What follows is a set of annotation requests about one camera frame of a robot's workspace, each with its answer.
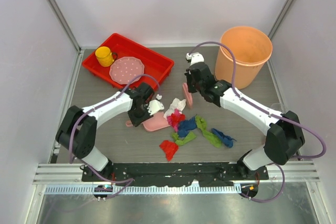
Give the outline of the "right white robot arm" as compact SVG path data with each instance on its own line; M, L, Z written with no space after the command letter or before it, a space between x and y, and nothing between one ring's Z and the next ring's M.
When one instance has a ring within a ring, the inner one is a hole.
M207 64L195 63L185 70L188 91L199 93L205 101L239 115L266 137L264 145L250 150L237 161L237 173L250 179L256 171L270 163L284 165L304 145L299 118L292 112L270 109L244 96L232 84L216 80Z

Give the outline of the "small green paper scrap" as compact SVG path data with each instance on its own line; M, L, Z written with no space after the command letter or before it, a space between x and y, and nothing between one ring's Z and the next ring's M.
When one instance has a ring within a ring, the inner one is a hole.
M179 137L177 133L172 133L171 137L177 146L183 146L196 138L193 132L189 132L185 137Z

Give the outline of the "orange plastic bucket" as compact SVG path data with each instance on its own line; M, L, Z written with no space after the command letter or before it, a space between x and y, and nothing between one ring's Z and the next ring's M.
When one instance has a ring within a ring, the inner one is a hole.
M272 43L262 31L247 26L237 26L225 31L220 42L227 46L220 47L215 63L215 77L231 82L233 60L236 59L235 87L243 89L249 86L258 75L262 66L272 54Z

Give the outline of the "pink dustpan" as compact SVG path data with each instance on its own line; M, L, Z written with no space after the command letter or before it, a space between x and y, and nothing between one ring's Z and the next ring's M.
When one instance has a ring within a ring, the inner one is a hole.
M133 127L135 123L140 123L147 132L154 132L166 127L169 127L169 123L166 118L164 118L163 112L157 112L154 115L145 115L141 118L135 118L133 121L126 121L125 125L127 127Z

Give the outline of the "dark blue paper scrap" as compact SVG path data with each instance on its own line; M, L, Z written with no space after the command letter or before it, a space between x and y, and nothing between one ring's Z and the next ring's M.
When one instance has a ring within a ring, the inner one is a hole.
M190 118L189 120L184 120L179 123L177 134L179 137L184 138L188 135L190 131L196 128L197 128L197 124L196 124L196 118L194 116Z

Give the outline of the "red and white paper scrap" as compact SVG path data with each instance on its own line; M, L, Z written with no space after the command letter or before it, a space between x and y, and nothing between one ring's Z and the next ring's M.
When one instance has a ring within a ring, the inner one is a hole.
M175 109L174 112L171 115L168 115L167 121L169 125L174 129L174 131L179 130L179 124L180 122L184 121L186 119L185 115L178 109Z

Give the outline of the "pink hand brush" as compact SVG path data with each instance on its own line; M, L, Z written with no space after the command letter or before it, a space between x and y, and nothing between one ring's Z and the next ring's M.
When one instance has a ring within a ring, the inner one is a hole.
M187 83L182 84L182 91L184 94L184 98L186 99L186 105L188 106L189 109L193 108L193 98L192 94L188 91L188 86Z

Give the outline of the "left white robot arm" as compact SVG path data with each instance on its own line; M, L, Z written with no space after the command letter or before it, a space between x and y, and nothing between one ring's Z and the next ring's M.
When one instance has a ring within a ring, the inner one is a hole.
M95 146L97 129L119 114L127 113L137 127L153 116L150 102L152 87L143 82L136 88L125 88L95 105L79 108L71 106L56 133L56 141L71 156L82 160L98 180L105 182L112 177L113 163Z

